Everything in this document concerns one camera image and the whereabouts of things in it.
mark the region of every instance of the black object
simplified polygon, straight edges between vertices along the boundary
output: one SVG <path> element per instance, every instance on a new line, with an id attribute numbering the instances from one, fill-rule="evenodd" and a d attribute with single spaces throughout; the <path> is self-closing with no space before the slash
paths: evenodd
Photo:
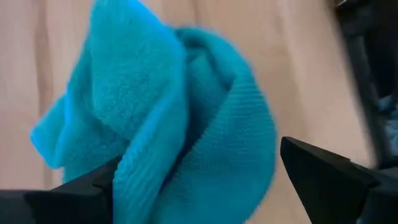
<path id="1" fill-rule="evenodd" d="M 398 103 L 398 1 L 346 0 L 336 15 L 353 69 L 360 103 L 372 138 L 377 168 L 398 166 L 384 131 L 386 115 Z M 395 103 L 380 112 L 378 100 L 392 95 Z"/>
<path id="2" fill-rule="evenodd" d="M 0 223 L 112 223 L 112 182 L 120 160 L 53 190 L 0 190 Z"/>
<path id="3" fill-rule="evenodd" d="M 280 155 L 312 223 L 398 223 L 398 170 L 369 170 L 287 137 Z"/>

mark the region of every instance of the light wood floor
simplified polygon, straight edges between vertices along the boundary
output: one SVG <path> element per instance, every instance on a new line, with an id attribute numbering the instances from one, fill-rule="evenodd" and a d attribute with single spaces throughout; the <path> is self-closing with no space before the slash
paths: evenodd
<path id="1" fill-rule="evenodd" d="M 145 0 L 169 24 L 217 30 L 252 62 L 278 122 L 293 136 L 364 165 L 373 157 L 331 8 L 319 0 Z M 0 188 L 49 188 L 29 129 L 65 89 L 90 0 L 0 1 Z M 310 223 L 280 162 L 249 223 Z"/>

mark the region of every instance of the microfiber cloth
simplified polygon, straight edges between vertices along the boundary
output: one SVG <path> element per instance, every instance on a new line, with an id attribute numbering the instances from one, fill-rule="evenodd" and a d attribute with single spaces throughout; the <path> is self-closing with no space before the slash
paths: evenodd
<path id="1" fill-rule="evenodd" d="M 64 181 L 123 155 L 114 223 L 242 223 L 275 167 L 276 130 L 250 67 L 139 1 L 96 1 L 66 93 L 31 140 Z"/>

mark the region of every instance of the blue microfiber cloth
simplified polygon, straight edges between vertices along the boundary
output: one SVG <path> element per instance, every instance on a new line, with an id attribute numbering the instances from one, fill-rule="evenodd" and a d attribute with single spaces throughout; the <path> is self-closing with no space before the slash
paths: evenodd
<path id="1" fill-rule="evenodd" d="M 64 181 L 123 154 L 114 223 L 242 223 L 269 188 L 276 131 L 223 39 L 99 0 L 67 91 L 32 132 Z"/>

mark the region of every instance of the blue towel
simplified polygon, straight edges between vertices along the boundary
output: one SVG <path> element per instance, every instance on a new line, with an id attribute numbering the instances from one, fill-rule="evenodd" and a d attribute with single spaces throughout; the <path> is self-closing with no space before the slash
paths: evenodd
<path id="1" fill-rule="evenodd" d="M 123 154 L 114 223 L 242 223 L 275 166 L 251 69 L 223 39 L 171 29 L 138 1 L 98 0 L 66 93 L 32 132 L 64 181 Z"/>

